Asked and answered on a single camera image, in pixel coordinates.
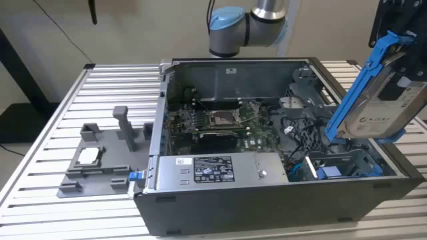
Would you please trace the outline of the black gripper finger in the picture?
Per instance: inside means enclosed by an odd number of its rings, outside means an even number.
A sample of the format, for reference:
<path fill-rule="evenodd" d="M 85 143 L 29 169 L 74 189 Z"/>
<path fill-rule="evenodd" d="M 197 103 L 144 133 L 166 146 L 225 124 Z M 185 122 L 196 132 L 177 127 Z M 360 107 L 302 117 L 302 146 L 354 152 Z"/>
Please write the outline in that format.
<path fill-rule="evenodd" d="M 373 17 L 373 23 L 372 23 L 372 28 L 370 28 L 370 34 L 368 38 L 368 47 L 373 48 L 377 40 L 381 37 L 381 25 L 382 25 L 382 18 L 385 16 L 385 13 L 388 12 L 389 4 L 388 0 L 380 0 L 377 3 L 377 8 L 374 12 L 374 17 Z"/>
<path fill-rule="evenodd" d="M 404 37 L 410 42 L 401 44 L 401 56 L 389 64 L 390 77 L 378 92 L 380 100 L 397 100 L 404 92 L 427 85 L 427 26 L 409 28 Z"/>

